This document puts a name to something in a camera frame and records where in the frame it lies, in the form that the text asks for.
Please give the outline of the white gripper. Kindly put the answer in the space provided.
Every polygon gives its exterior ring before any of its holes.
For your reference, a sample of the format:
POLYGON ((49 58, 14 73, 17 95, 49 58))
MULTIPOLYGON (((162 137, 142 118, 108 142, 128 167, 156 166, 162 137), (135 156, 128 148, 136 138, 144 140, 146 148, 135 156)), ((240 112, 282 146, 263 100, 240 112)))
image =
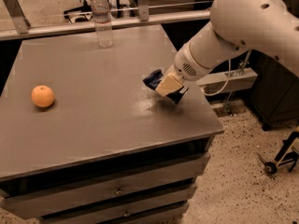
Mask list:
POLYGON ((168 75, 161 79, 155 91, 165 97, 180 90, 184 80, 197 81, 211 71, 211 67, 205 67, 195 60, 191 52, 191 45, 186 43, 177 52, 173 64, 167 70, 168 75))

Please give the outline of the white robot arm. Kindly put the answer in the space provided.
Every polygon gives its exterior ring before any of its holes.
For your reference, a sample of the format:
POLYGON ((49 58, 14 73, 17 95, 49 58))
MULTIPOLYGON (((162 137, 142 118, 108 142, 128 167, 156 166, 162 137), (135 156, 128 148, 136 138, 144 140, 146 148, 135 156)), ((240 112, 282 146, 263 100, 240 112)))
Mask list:
POLYGON ((162 96, 184 91, 219 64, 247 50, 275 59, 299 76, 299 19, 282 0, 214 0, 209 22, 177 53, 154 89, 162 96))

